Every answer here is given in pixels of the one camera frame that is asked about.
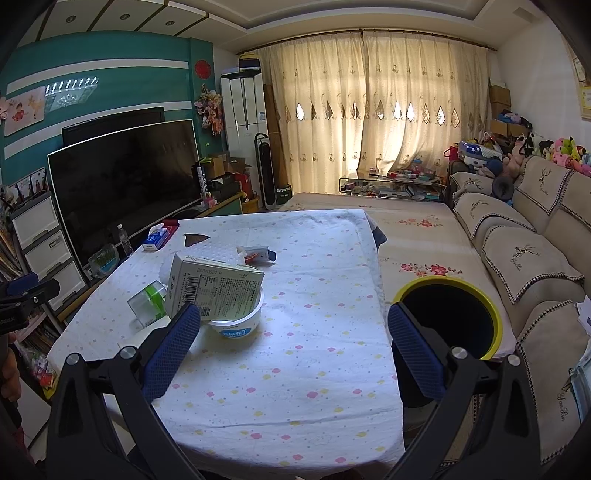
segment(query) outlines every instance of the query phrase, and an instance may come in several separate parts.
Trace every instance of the red circular ornament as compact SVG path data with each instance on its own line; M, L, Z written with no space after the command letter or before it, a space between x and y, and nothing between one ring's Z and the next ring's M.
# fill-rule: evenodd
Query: red circular ornament
M195 62L195 75L202 80L207 80L212 75L212 66L205 60Z

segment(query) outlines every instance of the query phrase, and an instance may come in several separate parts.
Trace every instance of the yellow-rimmed trash bin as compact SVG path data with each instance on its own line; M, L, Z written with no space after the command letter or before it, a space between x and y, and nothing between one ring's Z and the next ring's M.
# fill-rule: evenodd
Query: yellow-rimmed trash bin
M501 344L498 309L484 292L453 277L421 277L394 297L424 327L434 329L449 347L461 346L473 357L490 360Z

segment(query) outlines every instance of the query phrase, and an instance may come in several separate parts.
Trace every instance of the white bowl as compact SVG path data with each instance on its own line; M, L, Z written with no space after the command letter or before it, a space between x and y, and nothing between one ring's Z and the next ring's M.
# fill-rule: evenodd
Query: white bowl
M227 320L212 320L209 322L209 325L211 325L216 332L218 332L220 335L223 335L224 337L244 338L254 332L261 321L261 307L264 298L265 296L261 287L261 292L259 293L258 302L255 309L244 318L239 320L231 320L230 322Z

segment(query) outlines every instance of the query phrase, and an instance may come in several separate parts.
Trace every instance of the barcode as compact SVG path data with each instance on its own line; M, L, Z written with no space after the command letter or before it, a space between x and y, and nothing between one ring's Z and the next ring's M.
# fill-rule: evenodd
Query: barcode
M197 287L199 286L200 277L189 277L185 283L185 290L183 294L183 303L189 301L195 303L197 300Z

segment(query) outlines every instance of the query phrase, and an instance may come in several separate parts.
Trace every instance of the storage drawer unit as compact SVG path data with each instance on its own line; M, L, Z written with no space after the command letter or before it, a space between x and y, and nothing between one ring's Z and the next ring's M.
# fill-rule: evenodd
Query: storage drawer unit
M49 192L17 210L11 219L23 250L60 226Z
M54 312L59 311L86 289L86 282L80 275L73 258L55 269L51 278L55 278L60 283L59 295L48 302Z
M44 239L39 239L24 250L24 256L39 279L51 274L60 265L72 258L64 232L57 227Z

